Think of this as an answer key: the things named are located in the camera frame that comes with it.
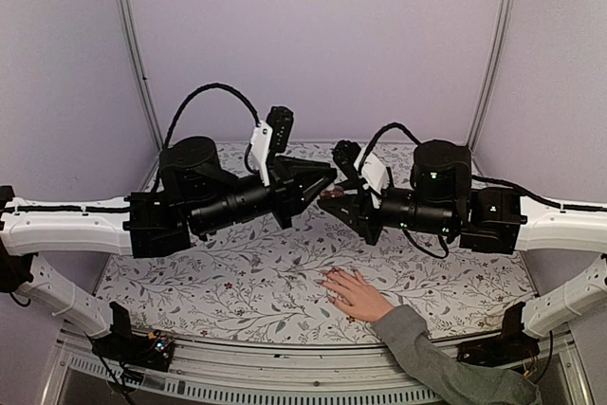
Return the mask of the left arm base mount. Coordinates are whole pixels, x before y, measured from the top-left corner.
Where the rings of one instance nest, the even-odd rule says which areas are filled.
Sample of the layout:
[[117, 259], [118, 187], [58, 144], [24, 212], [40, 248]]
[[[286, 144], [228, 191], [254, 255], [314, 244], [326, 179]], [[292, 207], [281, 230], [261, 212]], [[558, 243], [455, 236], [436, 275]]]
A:
[[160, 330], [135, 334], [127, 309], [115, 302], [109, 307], [112, 310], [110, 332], [92, 340], [93, 353], [118, 363], [168, 372], [174, 357], [175, 338]]

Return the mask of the person's bare hand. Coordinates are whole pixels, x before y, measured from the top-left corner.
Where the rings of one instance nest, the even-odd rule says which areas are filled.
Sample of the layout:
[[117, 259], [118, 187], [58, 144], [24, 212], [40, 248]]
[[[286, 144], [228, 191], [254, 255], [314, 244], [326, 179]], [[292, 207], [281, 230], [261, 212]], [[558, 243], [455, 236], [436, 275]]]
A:
[[395, 309], [357, 270], [332, 268], [316, 284], [328, 290], [329, 302], [348, 318], [375, 323]]

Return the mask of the glitter nail polish bottle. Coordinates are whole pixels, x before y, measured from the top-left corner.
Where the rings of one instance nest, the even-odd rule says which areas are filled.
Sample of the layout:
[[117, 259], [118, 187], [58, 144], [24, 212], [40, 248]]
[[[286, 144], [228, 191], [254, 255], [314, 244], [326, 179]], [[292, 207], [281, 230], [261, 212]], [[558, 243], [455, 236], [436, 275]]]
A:
[[326, 189], [320, 194], [320, 199], [335, 199], [341, 197], [344, 197], [344, 190], [338, 187]]

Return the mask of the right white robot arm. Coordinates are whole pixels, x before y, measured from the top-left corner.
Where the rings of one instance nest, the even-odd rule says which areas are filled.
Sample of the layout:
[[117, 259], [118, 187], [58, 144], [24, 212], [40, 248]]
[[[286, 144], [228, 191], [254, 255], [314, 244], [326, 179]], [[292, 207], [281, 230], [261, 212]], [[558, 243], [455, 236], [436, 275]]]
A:
[[386, 228], [410, 237], [435, 235], [443, 249], [480, 253], [561, 249], [598, 254], [591, 266], [549, 293], [515, 304], [490, 344], [497, 362], [510, 363], [527, 346], [555, 327], [583, 315], [606, 298], [606, 209], [553, 201], [514, 183], [482, 178], [475, 190], [468, 147], [430, 140], [414, 148], [410, 186], [398, 188], [388, 167], [372, 152], [349, 140], [333, 149], [345, 174], [344, 193], [321, 198], [320, 208], [334, 215], [367, 244]]

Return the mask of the grey sleeved forearm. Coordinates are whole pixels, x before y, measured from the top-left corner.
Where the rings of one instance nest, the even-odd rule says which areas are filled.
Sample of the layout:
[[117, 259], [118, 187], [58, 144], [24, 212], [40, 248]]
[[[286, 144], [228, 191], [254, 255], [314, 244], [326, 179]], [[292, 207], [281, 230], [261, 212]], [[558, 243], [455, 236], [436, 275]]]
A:
[[461, 363], [427, 337], [426, 321], [401, 305], [373, 323], [401, 369], [449, 404], [540, 404], [539, 387], [509, 370]]

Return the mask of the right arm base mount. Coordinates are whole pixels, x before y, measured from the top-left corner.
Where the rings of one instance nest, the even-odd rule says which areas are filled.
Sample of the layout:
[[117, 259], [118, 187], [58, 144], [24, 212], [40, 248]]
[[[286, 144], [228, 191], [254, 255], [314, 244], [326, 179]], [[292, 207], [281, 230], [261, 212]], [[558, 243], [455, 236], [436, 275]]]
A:
[[470, 365], [496, 367], [538, 356], [538, 340], [524, 333], [524, 306], [525, 303], [518, 303], [505, 312], [499, 334], [460, 343], [456, 359]]

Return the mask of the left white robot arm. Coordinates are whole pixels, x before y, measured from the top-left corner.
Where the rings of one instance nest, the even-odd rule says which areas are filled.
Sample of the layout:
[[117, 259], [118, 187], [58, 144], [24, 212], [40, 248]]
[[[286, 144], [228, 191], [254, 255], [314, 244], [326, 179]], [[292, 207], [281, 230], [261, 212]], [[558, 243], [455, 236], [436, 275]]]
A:
[[157, 188], [97, 202], [35, 202], [4, 186], [1, 289], [48, 305], [90, 339], [103, 341], [119, 360], [134, 360], [141, 343], [128, 311], [52, 272], [42, 253], [162, 258], [268, 213], [288, 229], [337, 172], [325, 162], [285, 156], [284, 150], [282, 139], [257, 141], [252, 148], [256, 173], [238, 176], [223, 169], [212, 139], [182, 139], [160, 153]]

